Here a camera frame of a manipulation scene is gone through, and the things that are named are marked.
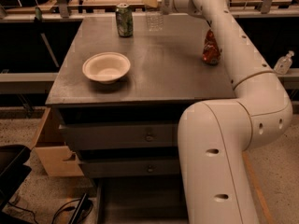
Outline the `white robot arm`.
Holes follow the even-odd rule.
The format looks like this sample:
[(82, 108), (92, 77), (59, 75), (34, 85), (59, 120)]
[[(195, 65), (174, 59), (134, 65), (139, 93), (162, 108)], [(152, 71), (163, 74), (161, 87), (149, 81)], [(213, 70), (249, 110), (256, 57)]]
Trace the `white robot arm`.
[(142, 0), (165, 13), (203, 18), (221, 49), (235, 98), (189, 106), (178, 124), (178, 154), (189, 224), (259, 224), (242, 153), (277, 140), (292, 102), (225, 0)]

